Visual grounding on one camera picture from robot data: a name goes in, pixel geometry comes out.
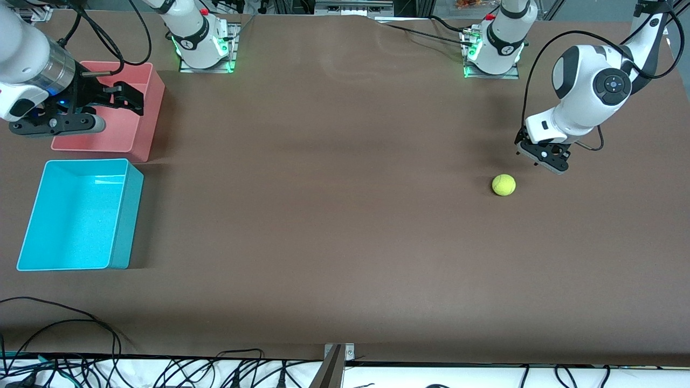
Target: brown table surface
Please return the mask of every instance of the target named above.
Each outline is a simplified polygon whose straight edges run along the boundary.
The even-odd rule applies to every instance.
[[[91,12],[126,58],[146,50],[131,12]],[[71,12],[42,28],[62,36]],[[131,268],[22,273],[15,264],[43,163],[89,157],[0,130],[0,295],[88,310],[130,353],[209,355],[258,346],[318,358],[354,342],[364,360],[690,362],[690,113],[677,72],[604,123],[606,147],[575,148],[562,176],[515,155],[536,52],[579,28],[620,41],[623,23],[540,23],[519,81],[464,79],[457,46],[363,17],[258,16],[236,73],[179,74],[147,14],[166,84]],[[82,27],[77,59],[111,60]],[[429,21],[406,22],[453,35]],[[554,106],[555,59],[528,113]],[[663,45],[660,70],[671,61]],[[587,139],[597,144],[595,134]],[[517,190],[492,194],[510,173]],[[74,315],[1,307],[17,347]],[[109,352],[107,333],[64,327],[33,351]]]

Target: robot control button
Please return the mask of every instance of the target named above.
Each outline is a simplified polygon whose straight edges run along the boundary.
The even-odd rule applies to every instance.
[[[610,75],[604,81],[607,92],[618,93],[623,89],[623,80],[617,75]]]
[[[604,85],[606,79],[606,75],[603,72],[600,72],[594,78],[594,88],[596,89],[597,93],[603,93],[606,90]]]

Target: blue bin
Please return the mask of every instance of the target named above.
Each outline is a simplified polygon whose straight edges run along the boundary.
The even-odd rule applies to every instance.
[[[17,269],[125,269],[144,176],[127,159],[50,160]]]

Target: metal mounting plate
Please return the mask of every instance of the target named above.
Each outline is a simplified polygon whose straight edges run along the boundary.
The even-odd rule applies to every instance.
[[[331,347],[336,344],[326,344],[324,348],[324,358],[328,355]],[[355,344],[344,344],[345,345],[345,361],[352,361],[355,359]]]

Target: white surface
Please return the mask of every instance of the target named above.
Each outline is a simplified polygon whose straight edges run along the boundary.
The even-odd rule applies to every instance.
[[[15,366],[29,365],[31,362],[16,362]],[[204,361],[196,361],[185,368],[189,375],[194,370],[202,367]],[[224,360],[215,365],[216,378],[212,382],[212,373],[195,383],[198,388],[218,388],[224,378],[239,364],[238,360]],[[118,368],[127,381],[135,388],[151,388],[152,384],[168,365],[167,360],[120,360]],[[112,361],[99,363],[100,370],[106,375],[110,371]],[[257,380],[278,368],[280,361],[272,361],[258,369]],[[311,362],[289,367],[290,374],[303,388],[307,388],[311,379],[316,374],[320,362]],[[598,388],[604,378],[604,369],[570,369],[579,388]],[[518,388],[524,368],[520,367],[353,367],[346,368],[343,380],[343,388],[356,388],[371,384],[371,388],[425,388],[431,384],[443,384],[449,388]],[[561,378],[569,383],[565,370],[561,369]],[[192,376],[196,379],[201,374]],[[37,378],[37,384],[44,383],[50,376],[49,371],[41,372]],[[275,388],[279,373],[263,381],[259,388]],[[4,387],[10,381],[21,380],[18,378],[6,378],[0,381],[0,387]],[[249,388],[252,375],[242,380],[241,387]],[[184,376],[181,373],[172,375],[166,383],[168,387],[178,385]],[[286,379],[287,387],[293,388],[295,384]],[[112,378],[113,388],[126,388],[117,374]],[[68,380],[55,376],[51,383],[53,388],[73,388]],[[532,367],[529,371],[525,388],[560,388],[556,380],[553,368]],[[690,371],[687,370],[659,370],[659,369],[612,369],[611,376],[605,388],[687,388],[690,387]]]

